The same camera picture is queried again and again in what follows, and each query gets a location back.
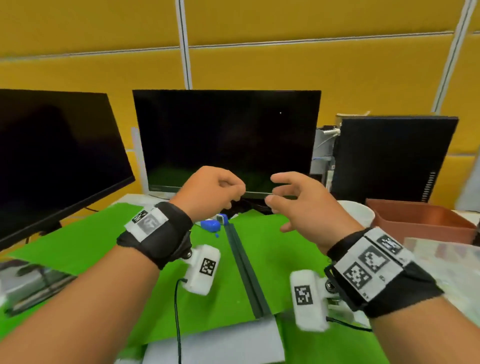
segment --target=computer monitor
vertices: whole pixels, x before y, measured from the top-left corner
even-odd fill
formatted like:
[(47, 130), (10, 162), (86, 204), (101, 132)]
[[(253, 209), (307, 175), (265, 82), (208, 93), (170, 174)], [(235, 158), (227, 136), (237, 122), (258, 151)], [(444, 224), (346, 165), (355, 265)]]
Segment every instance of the computer monitor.
[(343, 117), (332, 195), (362, 204), (428, 202), (457, 123), (446, 116)]
[(0, 90), (0, 250), (134, 180), (106, 94)]
[(262, 198), (273, 173), (308, 174), (320, 91), (134, 90), (150, 191), (176, 192), (203, 165)]

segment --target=wristband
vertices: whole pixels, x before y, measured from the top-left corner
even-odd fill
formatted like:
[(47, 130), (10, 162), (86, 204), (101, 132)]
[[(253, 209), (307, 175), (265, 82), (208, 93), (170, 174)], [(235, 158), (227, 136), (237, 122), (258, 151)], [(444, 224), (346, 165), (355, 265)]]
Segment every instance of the wristband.
[(126, 231), (117, 238), (117, 244), (138, 250), (162, 270), (168, 262), (188, 258), (192, 226), (185, 212), (169, 202), (160, 202), (135, 215), (125, 225)]
[(412, 261), (413, 254), (380, 228), (345, 237), (327, 255), (335, 263), (325, 274), (342, 299), (370, 318), (443, 294), (432, 276)]

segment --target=brown box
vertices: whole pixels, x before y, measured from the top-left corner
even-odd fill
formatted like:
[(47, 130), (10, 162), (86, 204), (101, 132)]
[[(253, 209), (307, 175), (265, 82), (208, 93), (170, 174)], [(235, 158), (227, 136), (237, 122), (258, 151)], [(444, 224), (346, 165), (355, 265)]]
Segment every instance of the brown box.
[(366, 205), (375, 212), (372, 226), (403, 243), (405, 238), (421, 238), (472, 244), (476, 226), (452, 210), (423, 202), (374, 200)]

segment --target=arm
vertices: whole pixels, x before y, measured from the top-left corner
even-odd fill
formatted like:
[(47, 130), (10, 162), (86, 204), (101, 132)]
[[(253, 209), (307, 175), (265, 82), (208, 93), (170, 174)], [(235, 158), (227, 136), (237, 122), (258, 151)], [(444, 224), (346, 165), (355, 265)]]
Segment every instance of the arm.
[[(192, 219), (210, 218), (245, 193), (233, 173), (202, 167), (171, 200)], [(158, 267), (115, 246), (0, 342), (5, 363), (112, 363), (150, 297)]]
[[(296, 172), (272, 176), (276, 187), (265, 202), (323, 254), (346, 236), (363, 230), (317, 181)], [(297, 200), (283, 196), (295, 195)], [(419, 302), (371, 320), (373, 332), (392, 364), (476, 363), (480, 358), (480, 329), (443, 297)]]

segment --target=white paper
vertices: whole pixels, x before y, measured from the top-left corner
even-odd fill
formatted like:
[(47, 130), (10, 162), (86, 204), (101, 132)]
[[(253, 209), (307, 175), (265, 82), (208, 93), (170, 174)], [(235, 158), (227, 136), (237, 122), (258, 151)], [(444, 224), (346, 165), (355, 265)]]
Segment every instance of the white paper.
[[(182, 336), (183, 364), (267, 364), (285, 361), (275, 318)], [(143, 364), (177, 364), (177, 338), (148, 344)]]

